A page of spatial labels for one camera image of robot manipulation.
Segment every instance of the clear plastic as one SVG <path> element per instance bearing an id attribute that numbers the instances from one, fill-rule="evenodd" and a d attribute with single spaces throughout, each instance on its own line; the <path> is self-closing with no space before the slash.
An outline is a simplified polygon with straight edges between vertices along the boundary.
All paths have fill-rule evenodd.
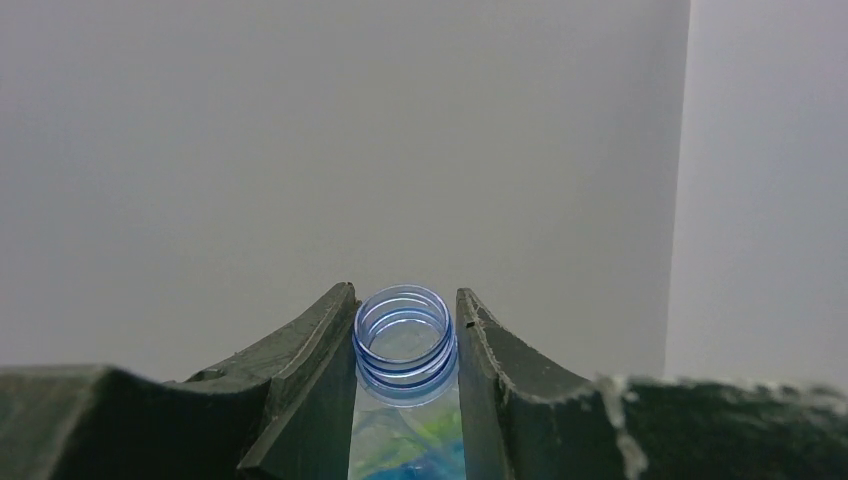
<path id="1" fill-rule="evenodd" d="M 363 302 L 354 323 L 359 388 L 351 479 L 464 479 L 457 345 L 434 292 L 397 285 Z"/>

